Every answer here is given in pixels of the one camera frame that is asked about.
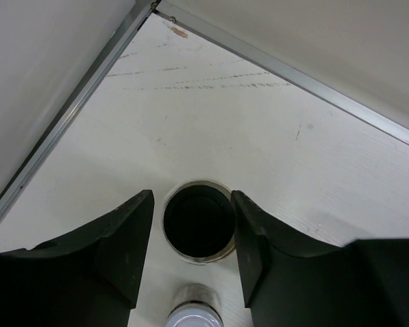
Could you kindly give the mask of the dark sauce bottle black cap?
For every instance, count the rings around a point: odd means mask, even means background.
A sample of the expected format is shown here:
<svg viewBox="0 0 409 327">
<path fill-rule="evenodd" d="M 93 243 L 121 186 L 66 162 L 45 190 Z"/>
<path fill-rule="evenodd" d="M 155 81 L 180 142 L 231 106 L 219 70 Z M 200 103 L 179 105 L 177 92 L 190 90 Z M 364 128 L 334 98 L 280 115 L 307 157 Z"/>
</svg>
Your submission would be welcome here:
<svg viewBox="0 0 409 327">
<path fill-rule="evenodd" d="M 230 190 L 209 180 L 188 181 L 167 196 L 161 226 L 168 245 L 182 260 L 206 265 L 234 250 L 234 209 Z"/>
</svg>

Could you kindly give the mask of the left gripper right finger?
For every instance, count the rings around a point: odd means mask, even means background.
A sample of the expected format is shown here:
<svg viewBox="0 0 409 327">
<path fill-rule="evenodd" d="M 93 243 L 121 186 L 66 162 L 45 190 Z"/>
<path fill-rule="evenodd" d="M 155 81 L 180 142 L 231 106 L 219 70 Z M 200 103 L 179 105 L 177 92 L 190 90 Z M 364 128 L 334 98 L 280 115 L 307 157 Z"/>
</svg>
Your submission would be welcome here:
<svg viewBox="0 0 409 327">
<path fill-rule="evenodd" d="M 235 244 L 255 326 L 409 326 L 409 239 L 312 238 L 234 191 Z"/>
</svg>

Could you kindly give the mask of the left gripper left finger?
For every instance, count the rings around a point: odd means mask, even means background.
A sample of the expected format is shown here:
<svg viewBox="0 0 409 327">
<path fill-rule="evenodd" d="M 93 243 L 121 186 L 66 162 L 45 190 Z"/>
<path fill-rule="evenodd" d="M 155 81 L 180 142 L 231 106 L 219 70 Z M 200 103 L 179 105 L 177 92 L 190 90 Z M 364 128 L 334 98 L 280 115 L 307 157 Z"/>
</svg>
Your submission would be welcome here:
<svg viewBox="0 0 409 327">
<path fill-rule="evenodd" d="M 143 190 L 71 232 L 0 253 L 0 326 L 127 326 L 153 209 Z"/>
</svg>

